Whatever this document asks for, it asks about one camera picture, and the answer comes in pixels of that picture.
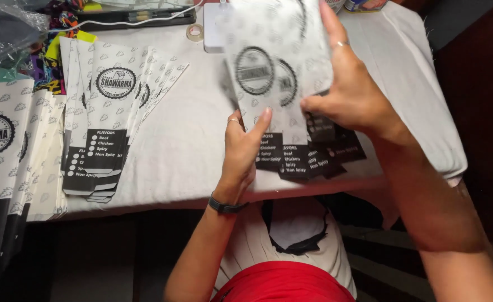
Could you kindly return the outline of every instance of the white tablecloth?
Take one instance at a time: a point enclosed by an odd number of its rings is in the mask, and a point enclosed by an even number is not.
[[[202,24],[203,8],[197,8]],[[410,128],[433,166],[446,179],[467,163],[435,75],[420,17],[389,2],[377,13],[339,13],[350,44]],[[128,46],[154,45],[190,61],[188,69],[141,125],[115,196],[106,204],[69,198],[68,213],[105,210],[118,214],[156,207],[195,207],[221,173],[224,129],[235,110],[221,88],[223,55],[185,37],[186,25],[95,32],[99,40]],[[245,201],[379,189],[385,185],[371,141],[357,133],[366,160],[344,164],[348,173],[330,181],[295,183],[257,171]]]

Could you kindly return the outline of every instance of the dark floor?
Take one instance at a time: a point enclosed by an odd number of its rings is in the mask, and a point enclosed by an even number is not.
[[[369,203],[345,194],[325,199],[340,223],[358,301],[434,300],[400,221],[380,230],[381,214]],[[0,279],[0,301],[159,301],[201,215],[162,209],[29,225]]]

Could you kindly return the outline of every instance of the white device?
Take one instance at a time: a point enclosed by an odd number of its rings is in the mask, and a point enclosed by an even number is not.
[[[203,5],[203,49],[208,53],[224,53],[224,41],[216,26],[216,19],[227,9],[226,0]]]

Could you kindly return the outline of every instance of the silver ring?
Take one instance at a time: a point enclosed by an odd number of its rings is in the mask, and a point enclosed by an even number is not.
[[[339,45],[339,46],[345,46],[345,45],[349,45],[349,46],[350,46],[350,44],[349,44],[349,40],[347,40],[347,41],[343,41],[343,42],[338,41],[338,42],[336,42],[336,44],[337,44],[337,45]]]

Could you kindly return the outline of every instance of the white cable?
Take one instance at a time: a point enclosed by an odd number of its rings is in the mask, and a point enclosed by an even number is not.
[[[189,10],[192,10],[198,6],[200,6],[200,4],[202,4],[204,2],[204,0],[200,0],[200,2],[198,2],[198,4],[194,5],[194,6],[191,6],[190,8],[184,10],[184,11],[180,11],[180,12],[177,12],[175,13],[175,15],[171,16],[171,17],[167,17],[167,18],[155,18],[155,19],[148,19],[148,20],[144,20],[144,21],[141,21],[141,22],[137,22],[137,23],[128,23],[128,22],[113,22],[113,23],[103,23],[103,22],[97,22],[97,21],[92,21],[92,20],[86,20],[84,22],[81,22],[79,24],[77,24],[76,26],[73,26],[69,29],[65,29],[65,30],[50,30],[49,32],[68,32],[68,31],[73,31],[75,29],[78,29],[79,27],[81,27],[82,25],[84,24],[87,24],[87,23],[93,23],[93,24],[99,24],[99,25],[120,25],[120,24],[125,24],[125,25],[129,25],[129,26],[136,26],[136,25],[140,25],[140,24],[144,24],[144,23],[148,23],[148,22],[151,22],[151,21],[158,21],[158,20],[172,20],[173,18],[176,18],[177,16],[183,14],[184,12],[187,12]]]

